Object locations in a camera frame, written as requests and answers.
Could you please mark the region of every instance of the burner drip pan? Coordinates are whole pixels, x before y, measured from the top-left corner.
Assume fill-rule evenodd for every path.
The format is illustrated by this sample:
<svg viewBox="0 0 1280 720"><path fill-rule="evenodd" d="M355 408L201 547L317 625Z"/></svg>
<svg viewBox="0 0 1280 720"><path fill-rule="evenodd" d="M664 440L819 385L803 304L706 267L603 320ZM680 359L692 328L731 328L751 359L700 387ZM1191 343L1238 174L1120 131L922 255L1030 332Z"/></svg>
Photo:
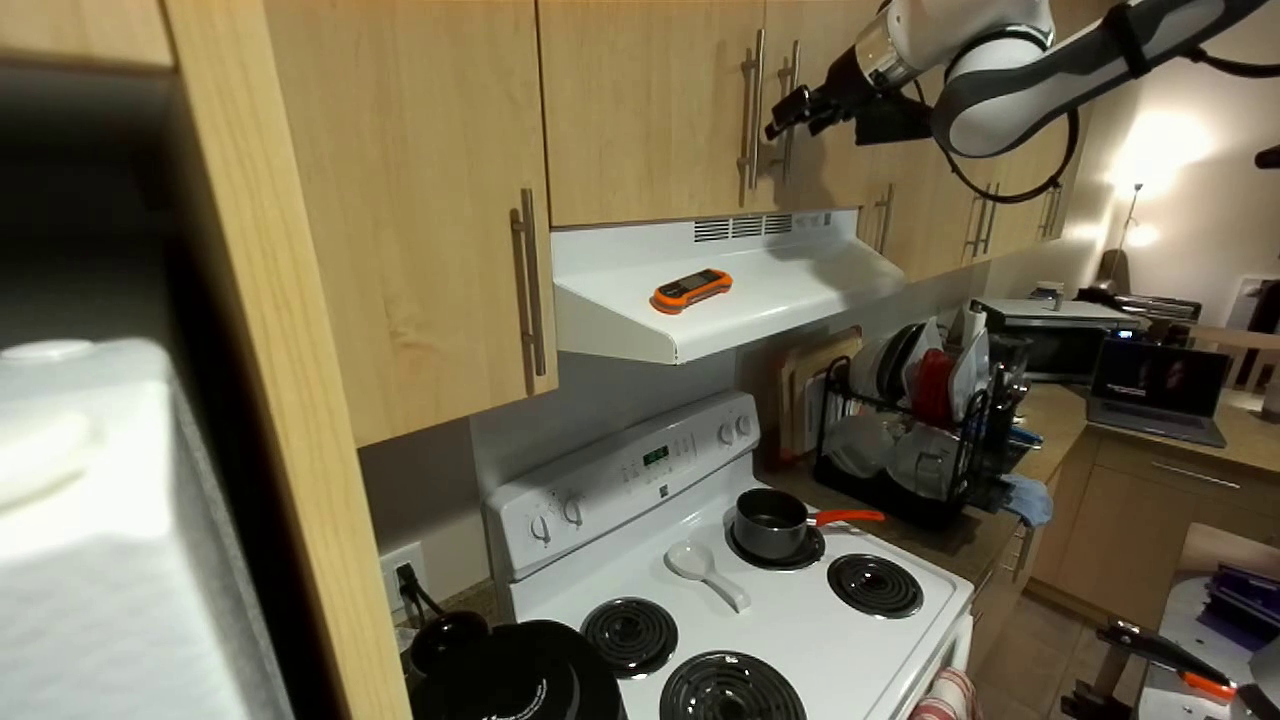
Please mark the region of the burner drip pan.
<svg viewBox="0 0 1280 720"><path fill-rule="evenodd" d="M673 611L641 596L608 602L584 619L590 644L612 677L641 677L668 664L680 634Z"/></svg>
<svg viewBox="0 0 1280 720"><path fill-rule="evenodd" d="M803 720L798 689L744 654L706 654L683 659L664 686L661 720Z"/></svg>
<svg viewBox="0 0 1280 720"><path fill-rule="evenodd" d="M867 616L910 616L922 609L923 587L914 573L886 555L841 555L830 568L831 591Z"/></svg>

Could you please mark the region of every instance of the stove burner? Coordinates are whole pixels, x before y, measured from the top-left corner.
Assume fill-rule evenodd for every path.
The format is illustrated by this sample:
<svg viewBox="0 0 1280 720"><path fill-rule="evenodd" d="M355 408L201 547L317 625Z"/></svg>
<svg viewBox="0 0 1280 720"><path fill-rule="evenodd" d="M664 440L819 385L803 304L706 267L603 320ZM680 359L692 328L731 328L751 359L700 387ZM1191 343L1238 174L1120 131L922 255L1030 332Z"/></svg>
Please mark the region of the stove burner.
<svg viewBox="0 0 1280 720"><path fill-rule="evenodd" d="M664 686L661 720L803 720L798 689L756 656L706 654Z"/></svg>
<svg viewBox="0 0 1280 720"><path fill-rule="evenodd" d="M740 540L731 535L731 530L726 534L726 540L730 540L730 547L731 547L740 561L750 561L750 564L756 564L756 568L810 568L810 564L815 564L815 561L830 552L830 540L826 540L819 530L803 530L803 540L801 540L798 547L781 547L776 555L740 546Z"/></svg>
<svg viewBox="0 0 1280 720"><path fill-rule="evenodd" d="M664 667L676 647L676 619L641 596L608 602L584 619L590 644L612 677L641 677Z"/></svg>
<svg viewBox="0 0 1280 720"><path fill-rule="evenodd" d="M897 619L922 609L923 602L923 587L918 585L918 578L886 555L841 555L830 568L830 585L848 609L867 616Z"/></svg>

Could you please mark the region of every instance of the white stove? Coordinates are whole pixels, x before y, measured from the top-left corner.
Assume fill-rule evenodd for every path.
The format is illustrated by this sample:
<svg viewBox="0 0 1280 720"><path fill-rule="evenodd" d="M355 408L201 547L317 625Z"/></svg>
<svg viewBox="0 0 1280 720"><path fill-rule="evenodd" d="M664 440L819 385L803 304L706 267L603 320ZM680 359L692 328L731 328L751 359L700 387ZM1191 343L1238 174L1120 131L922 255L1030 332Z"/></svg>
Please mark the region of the white stove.
<svg viewBox="0 0 1280 720"><path fill-rule="evenodd" d="M810 568L740 561L730 520L738 495L761 487L756 440L751 396L722 396L509 481L488 502L488 524L518 619L584 629L612 602L661 605L676 647L621 682L628 720L664 720L668 677L700 654L772 664L810 720L910 716L940 667L969 659L974 585L866 534L826 534L826 555ZM744 609L676 578L664 555L680 546L700 546ZM902 564L922 605L897 619L848 609L830 585L841 555Z"/></svg>

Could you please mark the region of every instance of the white wall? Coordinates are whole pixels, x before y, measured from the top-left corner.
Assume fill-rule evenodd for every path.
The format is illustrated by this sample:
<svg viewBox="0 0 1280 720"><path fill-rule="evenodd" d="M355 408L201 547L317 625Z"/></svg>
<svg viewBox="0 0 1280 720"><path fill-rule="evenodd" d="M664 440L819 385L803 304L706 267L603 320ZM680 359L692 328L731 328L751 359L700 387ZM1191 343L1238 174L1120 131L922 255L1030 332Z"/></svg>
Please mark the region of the white wall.
<svg viewBox="0 0 1280 720"><path fill-rule="evenodd" d="M1215 55L1280 63L1280 5L1207 46ZM1101 184L1111 194L1111 240L1127 225L1131 293L1187 296L1222 323L1243 277L1280 277L1280 174L1254 157L1280 145L1280 81L1232 81L1172 61L1118 91L1131 122L1094 129L1109 135Z"/></svg>

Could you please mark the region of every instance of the wall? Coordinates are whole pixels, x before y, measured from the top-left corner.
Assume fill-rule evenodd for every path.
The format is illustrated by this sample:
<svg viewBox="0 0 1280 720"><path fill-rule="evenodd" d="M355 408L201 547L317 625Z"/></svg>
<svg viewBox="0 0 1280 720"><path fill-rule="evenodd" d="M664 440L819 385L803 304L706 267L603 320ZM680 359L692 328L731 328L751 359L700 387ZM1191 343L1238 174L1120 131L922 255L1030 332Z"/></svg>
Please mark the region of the wall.
<svg viewBox="0 0 1280 720"><path fill-rule="evenodd" d="M983 293L1020 296L1038 288L1038 281L1077 288L1085 277L1094 277L1094 260L1098 243L1090 240L1046 243L903 288L888 300L855 307L835 323L888 332L930 311L958 311L966 300ZM730 387L756 387L772 353L789 347L798 336L722 353L683 370L565 355L561 392L553 396L497 408L397 445L365 449L360 459L382 546L397 547L405 540L423 540L434 568L429 587L435 596L464 591L488 581L482 520L484 487L494 487L499 476L522 476L594 435L617 433L641 417L668 412Z"/></svg>
<svg viewBox="0 0 1280 720"><path fill-rule="evenodd" d="M1278 48L1280 5L1207 46L1254 63L1280 63ZM1254 170L1259 150L1280 145L1280 81L1172 61L1109 100L1127 115L1098 115L1094 135L1111 150L1094 182L1111 194L1109 234L1127 249L1131 293L1200 300L1206 320L1224 323L1248 277L1280 277L1280 174Z"/></svg>

